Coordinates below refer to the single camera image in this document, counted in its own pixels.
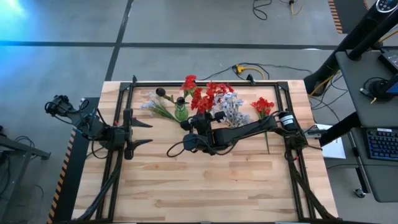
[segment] keyboard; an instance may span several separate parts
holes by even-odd
[[[364,132],[370,159],[398,161],[398,130],[367,128]]]

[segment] green bottle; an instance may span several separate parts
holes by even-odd
[[[174,115],[175,118],[179,121],[186,121],[188,119],[188,109],[185,105],[186,104],[184,97],[178,97],[175,104]]]

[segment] concrete floor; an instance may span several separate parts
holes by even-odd
[[[274,1],[260,21],[248,0],[135,0],[123,42],[336,45],[344,35],[335,30],[327,0],[300,0],[303,11]],[[47,42],[115,42],[127,0],[0,0],[0,40]],[[389,45],[398,43],[393,37]],[[0,47],[0,124],[11,138],[29,136],[37,147],[52,152],[48,161],[33,160],[8,220],[47,220],[71,127],[44,112],[55,94],[68,95],[74,105],[83,96],[99,96],[113,47]],[[155,49],[122,48],[112,80],[182,80],[204,78],[239,62],[273,63],[315,71],[329,50]],[[271,79],[302,79],[289,69],[269,68]],[[215,79],[236,79],[224,73]],[[337,85],[344,88],[343,79]],[[340,94],[331,89],[324,101]],[[354,111],[347,93],[331,107],[340,119]],[[319,123],[337,120],[327,109],[314,111]],[[359,182],[353,169],[328,171],[340,217],[345,220],[396,223],[398,203],[377,203],[372,195],[352,194]],[[34,184],[42,186],[44,197]]]

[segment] caster wheel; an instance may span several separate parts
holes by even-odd
[[[361,188],[354,190],[354,193],[359,198],[365,198],[366,196],[366,193],[364,193]]]

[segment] wooden tabletop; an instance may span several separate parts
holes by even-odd
[[[304,82],[289,80],[288,83],[295,115],[302,128],[309,128],[314,121]],[[105,82],[102,89],[99,110],[107,123],[113,120],[119,84]],[[134,89],[133,116],[153,125],[153,128],[133,128],[133,139],[153,141],[139,146],[133,160],[123,160],[114,222],[297,221],[282,137],[268,133],[269,148],[265,134],[259,134],[239,141],[233,151],[225,156],[185,151],[178,157],[168,158],[167,149],[181,141],[187,132],[175,121],[152,117],[148,111],[139,109],[148,101],[148,93],[155,89]],[[174,98],[182,94],[177,87],[165,89]],[[244,100],[239,110],[249,114],[252,120],[257,120],[257,115],[250,103],[261,96],[276,102],[271,87],[236,86],[234,89],[238,98]],[[168,102],[167,107],[173,114],[173,104]],[[319,147],[314,139],[308,142]],[[175,152],[181,149],[182,145],[176,147]],[[326,209],[337,216],[322,152],[308,147],[303,154],[311,189]],[[106,150],[98,152],[98,155],[106,155]],[[104,159],[87,158],[73,218],[80,216],[99,192],[104,164]],[[308,216],[304,194],[300,193]],[[109,198],[108,193],[105,211],[108,211]]]

